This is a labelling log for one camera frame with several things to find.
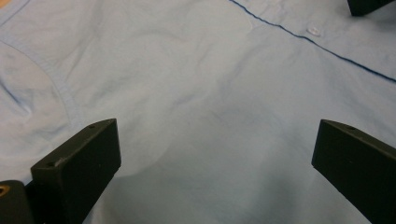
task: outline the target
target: white button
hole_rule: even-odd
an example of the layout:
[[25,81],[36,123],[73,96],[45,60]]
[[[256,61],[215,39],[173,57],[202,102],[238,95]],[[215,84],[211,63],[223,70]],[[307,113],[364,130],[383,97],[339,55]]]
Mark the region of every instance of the white button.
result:
[[306,31],[309,34],[311,34],[311,35],[314,35],[314,36],[317,36],[317,37],[320,36],[320,30],[317,27],[315,27],[315,26],[309,27],[308,29],[306,29]]

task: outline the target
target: button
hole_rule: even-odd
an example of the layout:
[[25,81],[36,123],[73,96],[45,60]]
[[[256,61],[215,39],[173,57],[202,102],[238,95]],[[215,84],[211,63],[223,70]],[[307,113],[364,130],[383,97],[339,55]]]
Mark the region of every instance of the button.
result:
[[317,36],[317,37],[320,37],[320,35],[321,35],[321,31],[320,31],[317,27],[315,27],[315,26],[309,27],[308,29],[306,29],[306,31],[307,31],[309,34],[314,35],[314,36]]

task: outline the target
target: screw hole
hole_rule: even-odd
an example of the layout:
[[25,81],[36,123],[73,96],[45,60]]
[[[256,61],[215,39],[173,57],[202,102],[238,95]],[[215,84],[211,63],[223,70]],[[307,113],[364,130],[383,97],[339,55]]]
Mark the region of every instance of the screw hole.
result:
[[55,161],[50,161],[49,163],[47,163],[48,167],[54,167],[55,166]]

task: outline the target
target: blue fabric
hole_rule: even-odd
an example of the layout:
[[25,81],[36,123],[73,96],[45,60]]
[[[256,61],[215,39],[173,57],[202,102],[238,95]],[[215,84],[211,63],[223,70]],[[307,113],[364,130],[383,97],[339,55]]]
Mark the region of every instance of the blue fabric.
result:
[[396,146],[392,15],[376,29],[341,1],[11,3],[0,179],[29,182],[117,118],[122,166],[85,223],[369,223],[310,162],[321,119]]

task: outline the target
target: black plastic block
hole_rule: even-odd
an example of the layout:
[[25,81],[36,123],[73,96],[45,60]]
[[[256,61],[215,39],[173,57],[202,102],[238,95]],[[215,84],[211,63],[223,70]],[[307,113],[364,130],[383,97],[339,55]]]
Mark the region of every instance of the black plastic block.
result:
[[322,120],[312,160],[372,223],[396,223],[396,149],[351,126]]
[[25,187],[21,181],[0,182],[0,223],[35,224]]
[[31,171],[47,224],[80,224],[120,168],[115,119],[94,123],[35,164]]
[[394,0],[347,0],[352,16],[364,16]]

